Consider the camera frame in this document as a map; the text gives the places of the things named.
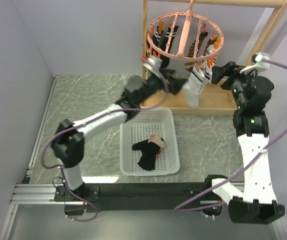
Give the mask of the white sock with black stripes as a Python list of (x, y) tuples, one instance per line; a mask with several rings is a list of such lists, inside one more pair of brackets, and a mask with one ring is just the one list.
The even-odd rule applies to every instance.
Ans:
[(185, 100), (189, 107), (199, 107), (199, 95), (205, 87), (205, 75), (200, 68), (195, 66), (192, 68), (189, 78), (183, 85), (182, 90), (185, 95)]

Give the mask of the pink round clip hanger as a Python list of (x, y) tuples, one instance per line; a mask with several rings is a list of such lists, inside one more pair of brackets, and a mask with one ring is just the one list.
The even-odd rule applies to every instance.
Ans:
[[(190, 0), (189, 1), (189, 8), (186, 12), (176, 11), (176, 12), (167, 13), (167, 14), (164, 14), (164, 15), (157, 17), (150, 24), (148, 24), (148, 1), (144, 0), (143, 1), (143, 30), (142, 30), (142, 50), (143, 50), (143, 53), (142, 54), (144, 56), (150, 56), (152, 54), (152, 50), (155, 50), (157, 52), (157, 55), (156, 55), (157, 57), (164, 55), (168, 58), (181, 60), (181, 61), (185, 61), (185, 62), (202, 62), (203, 60), (207, 60), (209, 58), (212, 59), (214, 57), (217, 57), (222, 46), (223, 46), (223, 43), (224, 43), (224, 35), (223, 35), (221, 29), (214, 22), (212, 22), (211, 20), (209, 20), (206, 17), (203, 17), (201, 15), (193, 13), (193, 7), (194, 7), (195, 3), (196, 3), (195, 0)], [(178, 52), (177, 52), (177, 54), (171, 54), (171, 53), (168, 53), (168, 49), (169, 49), (171, 37), (172, 37), (173, 31), (174, 31), (174, 27), (176, 25), (178, 16), (185, 16), (185, 21), (184, 21), (181, 36), (180, 36)], [(166, 44), (166, 49), (165, 49), (165, 51), (163, 51), (160, 49), (160, 47), (154, 45), (152, 37), (154, 34), (155, 23), (157, 21), (161, 22), (165, 18), (169, 18), (169, 20), (173, 20), (173, 22), (172, 22), (172, 25), (170, 26), (171, 31), (169, 34), (168, 42)], [(214, 43), (214, 51), (209, 55), (198, 57), (197, 51), (195, 50), (193, 57), (190, 58), (190, 57), (184, 56), (192, 18), (199, 19), (198, 29), (197, 29), (196, 39), (195, 39), (196, 44), (198, 44), (198, 38), (199, 38), (199, 35), (202, 31), (201, 27), (205, 23), (208, 23), (209, 25), (211, 25), (213, 27), (211, 37), (217, 36), (217, 39)]]

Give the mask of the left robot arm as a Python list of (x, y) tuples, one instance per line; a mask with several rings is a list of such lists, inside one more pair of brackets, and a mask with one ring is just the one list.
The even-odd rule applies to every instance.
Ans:
[(68, 185), (65, 194), (70, 200), (78, 201), (84, 194), (80, 162), (84, 158), (86, 142), (111, 127), (133, 119), (141, 111), (141, 103), (157, 91), (169, 91), (176, 95), (187, 81), (175, 77), (172, 69), (161, 68), (160, 73), (165, 81), (153, 73), (148, 80), (133, 75), (127, 80), (120, 98), (107, 109), (82, 120), (71, 122), (65, 119), (60, 123), (51, 148), (62, 165)]

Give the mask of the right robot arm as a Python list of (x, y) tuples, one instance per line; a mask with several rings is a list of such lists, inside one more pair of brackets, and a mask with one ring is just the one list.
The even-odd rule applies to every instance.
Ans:
[(212, 68), (211, 82), (221, 84), (232, 93), (237, 109), (233, 113), (233, 126), (239, 142), (244, 167), (244, 190), (238, 190), (230, 180), (219, 175), (209, 175), (203, 195), (210, 200), (219, 196), (228, 205), (233, 223), (268, 225), (283, 217), (285, 206), (279, 204), (274, 193), (268, 150), (269, 123), (264, 112), (272, 97), (274, 84), (258, 74), (258, 68), (249, 70), (228, 62)]

